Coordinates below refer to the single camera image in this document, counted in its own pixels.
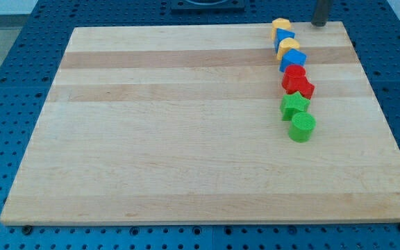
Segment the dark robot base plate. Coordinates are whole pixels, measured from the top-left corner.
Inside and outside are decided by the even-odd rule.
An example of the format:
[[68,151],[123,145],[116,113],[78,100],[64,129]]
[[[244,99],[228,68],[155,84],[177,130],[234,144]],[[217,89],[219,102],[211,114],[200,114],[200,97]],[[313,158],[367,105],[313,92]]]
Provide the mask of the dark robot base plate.
[[170,0],[169,2],[172,12],[245,9],[245,0]]

